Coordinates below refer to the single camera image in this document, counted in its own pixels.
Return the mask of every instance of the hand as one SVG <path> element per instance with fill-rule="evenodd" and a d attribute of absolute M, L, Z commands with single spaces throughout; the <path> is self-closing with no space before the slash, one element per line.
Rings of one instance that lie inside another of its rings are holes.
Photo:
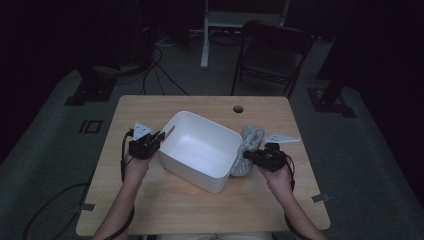
<path fill-rule="evenodd" d="M 131 186 L 139 188 L 144 176 L 146 176 L 147 170 L 149 169 L 149 163 L 155 156 L 156 153 L 149 159 L 141 160 L 129 155 L 127 152 L 127 154 L 125 154 L 126 167 L 124 184 L 130 184 Z"/>
<path fill-rule="evenodd" d="M 291 164 L 291 161 L 287 157 L 287 163 Z M 289 166 L 285 165 L 275 172 L 270 172 L 263 168 L 259 168 L 259 171 L 264 175 L 269 189 L 278 201 L 281 201 L 283 197 L 293 196 Z"/>

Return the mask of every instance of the person's right arm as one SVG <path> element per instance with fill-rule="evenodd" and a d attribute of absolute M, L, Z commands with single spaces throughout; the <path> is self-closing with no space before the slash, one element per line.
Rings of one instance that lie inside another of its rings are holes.
<path fill-rule="evenodd" d="M 309 239 L 327 239 L 312 223 L 294 197 L 291 189 L 291 176 L 288 167 L 284 166 L 275 172 L 270 172 L 262 168 L 259 170 L 266 178 L 269 189 L 274 194 L 281 207 L 283 207 L 284 213 L 294 229 Z"/>

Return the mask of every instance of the white bin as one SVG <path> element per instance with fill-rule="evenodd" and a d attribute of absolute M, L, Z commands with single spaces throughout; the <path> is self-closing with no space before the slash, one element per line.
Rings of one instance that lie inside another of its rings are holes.
<path fill-rule="evenodd" d="M 175 114 L 162 131 L 167 136 L 159 149 L 164 168 L 209 192 L 222 191 L 240 134 L 187 111 Z"/>

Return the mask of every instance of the chair seat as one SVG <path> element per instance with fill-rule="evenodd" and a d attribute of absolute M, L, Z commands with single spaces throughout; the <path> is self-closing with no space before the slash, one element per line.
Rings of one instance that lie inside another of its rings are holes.
<path fill-rule="evenodd" d="M 301 57 L 292 51 L 274 49 L 258 42 L 253 42 L 246 49 L 241 67 L 244 70 L 261 72 L 281 79 L 290 79 L 294 77 L 296 66 Z"/>

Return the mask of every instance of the table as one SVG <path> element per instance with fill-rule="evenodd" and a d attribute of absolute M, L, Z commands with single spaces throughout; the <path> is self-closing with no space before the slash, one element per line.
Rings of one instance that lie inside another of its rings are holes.
<path fill-rule="evenodd" d="M 241 105 L 243 113 L 233 106 Z M 161 130 L 179 111 L 198 114 L 236 132 L 246 124 L 278 133 L 300 136 L 289 102 L 284 97 L 242 96 L 123 96 L 119 100 L 86 204 L 94 211 L 82 211 L 76 231 L 93 235 L 121 187 L 119 160 L 124 134 L 136 121 Z M 282 144 L 296 165 L 294 194 L 319 229 L 330 226 L 303 142 Z M 230 177 L 220 193 L 209 193 L 165 170 L 158 158 L 150 163 L 135 203 L 130 234 L 224 233 L 284 231 L 288 227 L 283 210 L 256 167 L 245 177 Z"/>
<path fill-rule="evenodd" d="M 283 26 L 286 19 L 290 0 L 285 0 L 281 14 L 269 13 L 244 13 L 244 12 L 219 12 L 209 11 L 209 0 L 205 0 L 204 36 L 200 68 L 206 69 L 209 65 L 209 27 L 241 28 L 250 20 L 259 20 Z"/>

